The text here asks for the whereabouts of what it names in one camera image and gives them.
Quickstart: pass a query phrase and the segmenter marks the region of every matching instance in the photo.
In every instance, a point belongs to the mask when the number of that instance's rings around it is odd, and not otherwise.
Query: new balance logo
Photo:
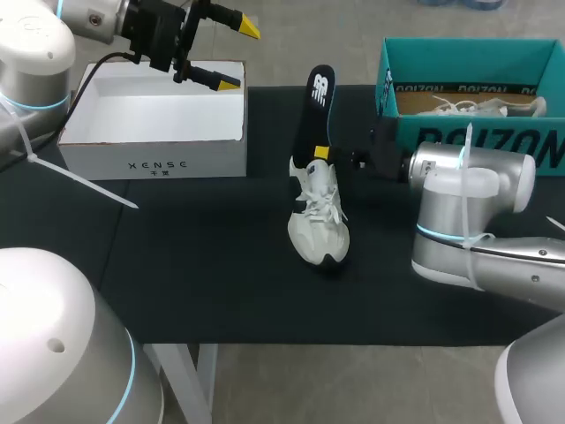
[[[328,93],[328,79],[317,74],[314,78],[314,90],[312,91],[312,98],[322,106],[326,106],[326,94]]]

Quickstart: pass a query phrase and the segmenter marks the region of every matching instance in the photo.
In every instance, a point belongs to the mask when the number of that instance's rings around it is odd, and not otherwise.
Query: black cable
[[[98,71],[98,69],[100,69],[100,67],[102,66],[102,64],[104,64],[104,62],[108,62],[110,59],[113,59],[114,57],[122,57],[124,59],[133,60],[133,55],[131,55],[129,53],[110,53],[109,55],[106,55],[105,57],[100,59],[96,63],[96,65],[94,66],[93,70],[88,74],[87,79],[85,79],[85,83],[82,85],[79,92],[77,93],[77,96],[75,97],[71,108],[69,109],[67,114],[64,116],[63,121],[61,121],[61,124],[59,124],[57,126],[56,130],[47,139],[42,141],[39,145],[37,145],[36,148],[34,148],[34,153],[41,152],[46,146],[48,146],[50,143],[52,143],[54,140],[56,140],[59,137],[59,134],[64,129],[64,127],[67,125],[67,123],[69,122],[69,119],[71,119],[71,116],[74,113],[75,109],[77,109],[77,105],[79,104],[80,98],[85,93],[85,90],[87,89],[88,84],[92,80],[94,74]],[[12,166],[17,165],[20,162],[25,161],[26,159],[27,159],[27,153],[25,153],[21,156],[18,156],[13,161],[6,163],[2,167],[0,167],[0,173],[4,172],[5,170],[10,169]]]

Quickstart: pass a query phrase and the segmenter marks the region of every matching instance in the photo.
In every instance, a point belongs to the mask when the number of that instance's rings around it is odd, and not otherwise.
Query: blue led ring
[[[130,391],[132,391],[133,377],[135,376],[135,348],[133,347],[132,335],[127,329],[125,329],[125,332],[127,333],[127,336],[130,338],[130,346],[132,347],[132,370],[130,371],[130,380],[127,382],[127,386],[125,387],[125,392],[124,395],[122,396],[122,400],[120,400],[119,405],[117,406],[116,410],[114,411],[114,413],[109,418],[106,424],[113,424],[117,416],[122,411],[122,408],[124,408],[125,401],[127,400],[127,397],[130,396]]]

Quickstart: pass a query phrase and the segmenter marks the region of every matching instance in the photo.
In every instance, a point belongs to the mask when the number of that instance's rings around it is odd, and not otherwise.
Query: table leg
[[[198,353],[196,372],[200,380],[200,387],[204,393],[210,411],[214,402],[215,365],[218,361],[217,344],[201,344]]]
[[[190,424],[212,424],[211,406],[200,385],[199,375],[188,352],[188,346],[153,344],[153,349],[186,421]]]

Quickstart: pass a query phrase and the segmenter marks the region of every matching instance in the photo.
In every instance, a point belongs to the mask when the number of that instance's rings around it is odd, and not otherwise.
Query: table
[[[406,185],[338,170],[351,235],[349,263],[328,277],[288,240],[288,162],[302,87],[252,87],[248,178],[101,185],[122,208],[24,163],[0,178],[0,247],[60,254],[101,291],[165,370],[185,416],[208,424],[218,343],[504,345],[555,317],[533,305],[424,281],[411,270],[418,198]],[[372,86],[339,87],[330,126],[363,146],[376,116]],[[42,156],[61,163],[51,148]],[[562,235],[558,178],[541,178],[528,209],[499,216],[499,237]],[[200,344],[198,366],[187,343]]]

